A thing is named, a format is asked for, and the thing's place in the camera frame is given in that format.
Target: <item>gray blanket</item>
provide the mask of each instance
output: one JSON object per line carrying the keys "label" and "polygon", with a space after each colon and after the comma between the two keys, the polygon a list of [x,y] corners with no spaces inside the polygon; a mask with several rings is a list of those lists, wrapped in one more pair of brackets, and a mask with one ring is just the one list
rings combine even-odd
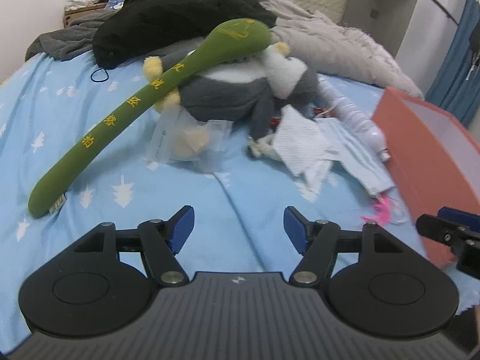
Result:
{"label": "gray blanket", "polygon": [[275,27],[271,29],[272,43],[287,43],[292,56],[317,72],[383,88],[392,86],[423,97],[392,55],[363,31],[338,26],[322,12],[308,12],[290,0],[259,1],[277,15]]}
{"label": "gray blanket", "polygon": [[93,12],[75,19],[71,26],[39,35],[28,47],[25,61],[38,53],[47,53],[58,61],[68,61],[89,50],[97,29],[117,11]]}

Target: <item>face mask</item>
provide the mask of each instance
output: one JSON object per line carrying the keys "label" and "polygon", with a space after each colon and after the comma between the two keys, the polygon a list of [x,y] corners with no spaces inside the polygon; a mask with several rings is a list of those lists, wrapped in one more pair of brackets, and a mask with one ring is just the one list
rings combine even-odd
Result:
{"label": "face mask", "polygon": [[335,160],[342,163],[347,172],[354,176],[372,197],[395,186],[390,174],[378,157],[355,137],[336,118],[315,120],[338,152]]}

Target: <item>bed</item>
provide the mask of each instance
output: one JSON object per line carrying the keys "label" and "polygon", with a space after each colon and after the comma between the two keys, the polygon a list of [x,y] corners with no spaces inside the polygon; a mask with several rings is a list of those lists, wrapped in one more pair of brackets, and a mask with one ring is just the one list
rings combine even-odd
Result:
{"label": "bed", "polygon": [[[283,230],[283,211],[295,206],[309,220],[327,219],[345,230],[360,230],[361,216],[373,216],[361,185],[335,166],[319,195],[308,191],[281,163],[251,159],[245,152],[247,126],[234,126],[222,172],[198,173],[188,163],[146,160],[158,114],[150,109],[129,126],[75,180],[60,211],[33,219],[26,204],[40,177],[64,152],[126,96],[147,82],[142,59],[109,72],[106,82],[90,75],[98,68],[92,52],[70,61],[37,54],[0,88],[0,351],[8,353],[29,330],[17,304],[20,285],[33,271],[101,222],[135,228],[167,219],[183,205],[195,209],[195,227],[179,262],[196,271],[282,272],[286,278],[301,257]],[[371,115],[383,89],[323,75]],[[425,256],[401,196],[390,191],[406,217],[386,229]],[[335,271],[357,255],[339,256]],[[136,254],[121,260],[143,270]],[[474,279],[449,274],[461,292],[464,310],[478,302]]]}

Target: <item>white tissue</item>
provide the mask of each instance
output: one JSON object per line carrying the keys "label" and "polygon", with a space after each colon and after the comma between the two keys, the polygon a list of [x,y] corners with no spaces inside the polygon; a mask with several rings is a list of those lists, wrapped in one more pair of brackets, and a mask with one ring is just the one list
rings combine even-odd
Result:
{"label": "white tissue", "polygon": [[303,174],[308,189],[318,194],[332,167],[335,151],[317,124],[286,105],[282,108],[273,148],[292,174]]}

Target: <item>black hair tie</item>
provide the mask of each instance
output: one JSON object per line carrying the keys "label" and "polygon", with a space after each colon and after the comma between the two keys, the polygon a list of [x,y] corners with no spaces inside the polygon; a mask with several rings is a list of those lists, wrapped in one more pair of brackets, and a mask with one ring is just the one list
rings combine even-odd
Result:
{"label": "black hair tie", "polygon": [[[93,74],[97,73],[98,71],[105,71],[105,74],[106,74],[106,79],[101,79],[101,80],[96,80],[96,79],[93,79]],[[107,72],[107,70],[103,67],[101,67],[100,69],[97,69],[96,71],[94,71],[91,75],[90,75],[90,79],[94,82],[94,83],[104,83],[105,81],[107,81],[109,79],[109,73]]]}

